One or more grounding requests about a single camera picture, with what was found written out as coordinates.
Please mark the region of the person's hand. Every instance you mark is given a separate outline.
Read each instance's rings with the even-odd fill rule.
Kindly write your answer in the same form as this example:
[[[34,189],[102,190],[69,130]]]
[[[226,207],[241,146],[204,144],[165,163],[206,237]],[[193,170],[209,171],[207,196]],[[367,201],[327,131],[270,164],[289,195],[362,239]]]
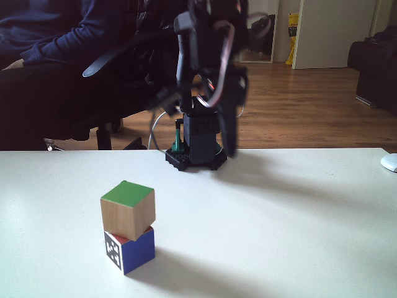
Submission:
[[[1,67],[1,70],[10,70],[10,69],[16,69],[16,68],[23,68],[24,67],[24,60],[23,59],[19,59],[19,60],[11,62],[10,59],[6,59],[4,57],[1,57],[0,67]]]

